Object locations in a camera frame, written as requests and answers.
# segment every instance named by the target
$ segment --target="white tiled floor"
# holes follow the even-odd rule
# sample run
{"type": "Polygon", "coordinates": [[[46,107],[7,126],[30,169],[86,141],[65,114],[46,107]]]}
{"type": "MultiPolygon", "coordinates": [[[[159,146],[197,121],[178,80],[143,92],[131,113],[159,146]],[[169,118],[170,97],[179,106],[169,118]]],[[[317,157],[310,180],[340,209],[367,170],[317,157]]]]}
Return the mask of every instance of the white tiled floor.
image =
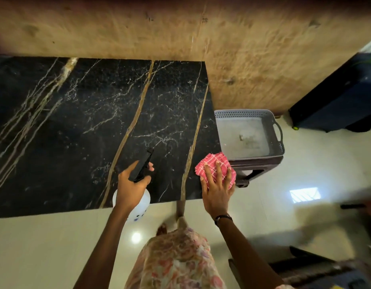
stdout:
{"type": "MultiPolygon", "coordinates": [[[[295,245],[336,260],[368,257],[369,242],[357,211],[339,202],[371,196],[371,131],[331,133],[292,130],[279,119],[286,154],[274,170],[237,189],[230,214],[268,260],[288,256],[295,245]],[[290,190],[317,188],[321,198],[293,203],[290,190]]],[[[145,242],[175,203],[150,205],[144,217],[125,226],[111,280],[123,287],[145,242]],[[131,237],[140,233],[134,244],[131,237]]],[[[0,219],[0,288],[70,288],[106,223],[110,209],[0,219]]],[[[228,267],[230,253],[204,211],[202,200],[186,203],[188,224],[205,235],[228,288],[238,288],[228,267]]]]}

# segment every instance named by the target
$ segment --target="pink cloth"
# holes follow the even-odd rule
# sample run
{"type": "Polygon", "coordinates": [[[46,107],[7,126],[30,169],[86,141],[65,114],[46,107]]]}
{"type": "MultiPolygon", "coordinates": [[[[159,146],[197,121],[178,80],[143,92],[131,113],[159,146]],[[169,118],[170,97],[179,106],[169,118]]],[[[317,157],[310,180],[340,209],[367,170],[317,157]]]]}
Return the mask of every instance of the pink cloth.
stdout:
{"type": "MultiPolygon", "coordinates": [[[[230,167],[231,165],[230,165],[227,157],[223,154],[223,152],[220,152],[220,153],[217,153],[217,154],[211,154],[211,153],[208,154],[195,167],[196,174],[199,175],[199,176],[202,176],[207,181],[207,186],[208,187],[209,187],[209,184],[208,184],[207,176],[205,175],[205,171],[204,171],[204,163],[207,162],[209,168],[211,169],[213,180],[216,181],[216,164],[215,164],[216,160],[219,160],[221,162],[221,164],[220,164],[221,175],[223,177],[223,182],[224,182],[224,179],[227,175],[228,167],[230,167]]],[[[232,187],[232,185],[235,183],[235,180],[236,180],[236,172],[233,168],[231,169],[231,172],[232,172],[232,174],[231,174],[232,177],[231,177],[231,182],[230,182],[230,187],[229,188],[232,187]]]]}

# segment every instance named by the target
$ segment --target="bracelet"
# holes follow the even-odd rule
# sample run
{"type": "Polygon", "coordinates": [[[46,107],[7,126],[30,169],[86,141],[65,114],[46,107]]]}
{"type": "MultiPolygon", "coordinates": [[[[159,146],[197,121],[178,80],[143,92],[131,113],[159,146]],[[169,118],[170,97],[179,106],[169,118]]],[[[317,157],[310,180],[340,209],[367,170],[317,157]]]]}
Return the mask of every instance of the bracelet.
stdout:
{"type": "Polygon", "coordinates": [[[218,227],[217,222],[219,222],[219,220],[220,220],[221,218],[227,218],[227,219],[233,221],[232,218],[231,218],[231,216],[228,215],[228,214],[225,214],[225,215],[219,215],[219,216],[217,216],[217,217],[215,218],[215,225],[216,225],[217,227],[218,227]]]}

